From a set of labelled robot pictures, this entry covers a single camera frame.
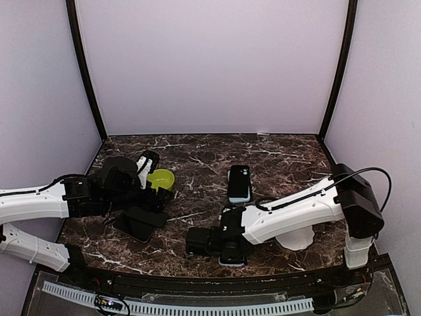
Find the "lavender phone case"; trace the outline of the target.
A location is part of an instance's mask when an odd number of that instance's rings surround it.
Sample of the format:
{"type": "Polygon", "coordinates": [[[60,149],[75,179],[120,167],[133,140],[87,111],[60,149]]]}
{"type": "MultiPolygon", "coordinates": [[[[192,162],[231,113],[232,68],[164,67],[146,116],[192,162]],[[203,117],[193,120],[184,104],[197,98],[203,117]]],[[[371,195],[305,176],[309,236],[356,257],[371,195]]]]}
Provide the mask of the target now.
{"type": "Polygon", "coordinates": [[[230,261],[228,259],[223,259],[222,257],[218,258],[218,263],[221,266],[227,266],[227,267],[242,267],[247,264],[247,258],[241,257],[238,260],[230,261]]]}

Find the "dark screen phone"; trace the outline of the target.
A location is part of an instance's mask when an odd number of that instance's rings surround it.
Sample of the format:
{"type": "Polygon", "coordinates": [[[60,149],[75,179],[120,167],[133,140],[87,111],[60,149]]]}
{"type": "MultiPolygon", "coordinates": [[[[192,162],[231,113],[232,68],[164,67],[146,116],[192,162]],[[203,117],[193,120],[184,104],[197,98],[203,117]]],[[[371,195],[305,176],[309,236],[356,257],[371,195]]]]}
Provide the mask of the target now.
{"type": "Polygon", "coordinates": [[[117,217],[112,227],[142,243],[147,243],[155,232],[155,227],[132,219],[127,215],[117,217]]]}

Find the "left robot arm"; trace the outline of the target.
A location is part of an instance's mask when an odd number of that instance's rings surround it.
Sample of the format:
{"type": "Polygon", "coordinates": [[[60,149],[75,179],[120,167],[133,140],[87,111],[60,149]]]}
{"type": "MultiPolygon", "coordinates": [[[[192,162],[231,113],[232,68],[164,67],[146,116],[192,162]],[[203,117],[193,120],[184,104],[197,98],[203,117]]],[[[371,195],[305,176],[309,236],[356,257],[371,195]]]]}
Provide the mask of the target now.
{"type": "Polygon", "coordinates": [[[79,287],[93,281],[92,271],[78,246],[56,244],[15,227],[16,221],[42,218],[71,219],[106,216],[123,211],[141,227],[160,227],[167,220],[166,204],[173,193],[153,188],[147,177],[157,158],[142,155],[138,161],[111,157],[90,175],[66,174],[46,186],[1,191],[1,253],[19,257],[66,274],[79,287]]]}

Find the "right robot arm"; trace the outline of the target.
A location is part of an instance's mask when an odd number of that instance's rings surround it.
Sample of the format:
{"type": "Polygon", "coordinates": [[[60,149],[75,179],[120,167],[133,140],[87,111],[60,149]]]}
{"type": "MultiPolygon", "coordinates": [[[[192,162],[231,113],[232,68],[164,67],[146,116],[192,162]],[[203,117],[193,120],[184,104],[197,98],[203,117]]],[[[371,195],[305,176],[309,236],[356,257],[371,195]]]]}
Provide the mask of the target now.
{"type": "Polygon", "coordinates": [[[384,205],[378,204],[369,181],[343,163],[332,167],[331,175],[315,185],[277,199],[262,197],[248,206],[227,205],[218,226],[189,228],[186,251],[217,257],[221,265],[242,266],[253,246],[275,239],[281,247],[298,251],[313,243],[316,224],[345,221],[345,264],[335,279],[348,286],[368,263],[369,249],[384,227],[384,205]]]}

